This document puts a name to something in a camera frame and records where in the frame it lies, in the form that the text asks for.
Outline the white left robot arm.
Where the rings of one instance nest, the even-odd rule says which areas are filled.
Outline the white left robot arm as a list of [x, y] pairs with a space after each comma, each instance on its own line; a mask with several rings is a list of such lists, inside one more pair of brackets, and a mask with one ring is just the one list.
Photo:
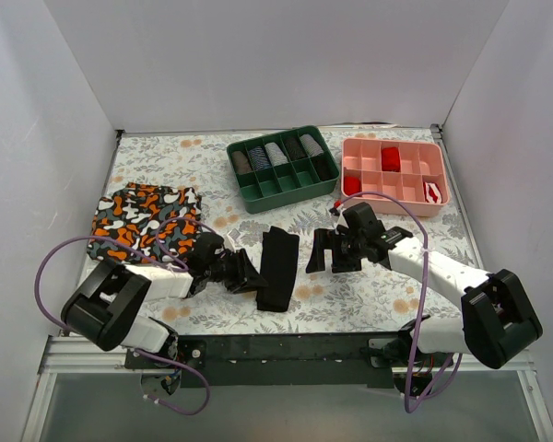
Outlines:
[[170, 340], [173, 330], [139, 314], [147, 299], [185, 299], [202, 292], [209, 283], [224, 285], [239, 294], [267, 288], [268, 282], [250, 261], [246, 250], [224, 246], [215, 233], [201, 234], [185, 254], [186, 273], [155, 265], [123, 265], [111, 259], [100, 262], [61, 311], [62, 322], [103, 351], [118, 346], [146, 351], [159, 368], [171, 366], [178, 355]]

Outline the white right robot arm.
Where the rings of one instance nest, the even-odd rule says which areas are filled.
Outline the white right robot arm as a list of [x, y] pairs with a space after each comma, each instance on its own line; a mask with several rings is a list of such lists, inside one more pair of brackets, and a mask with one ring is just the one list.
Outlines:
[[342, 216], [344, 222], [336, 228], [314, 231], [307, 273], [324, 271], [324, 253], [330, 250], [333, 273], [359, 272], [368, 260], [415, 279], [460, 311], [457, 319], [425, 315], [403, 326], [398, 353], [406, 364], [419, 366], [436, 353], [467, 354], [498, 369], [542, 336], [542, 324], [513, 272], [489, 273], [427, 251], [411, 232], [385, 228], [366, 203]]

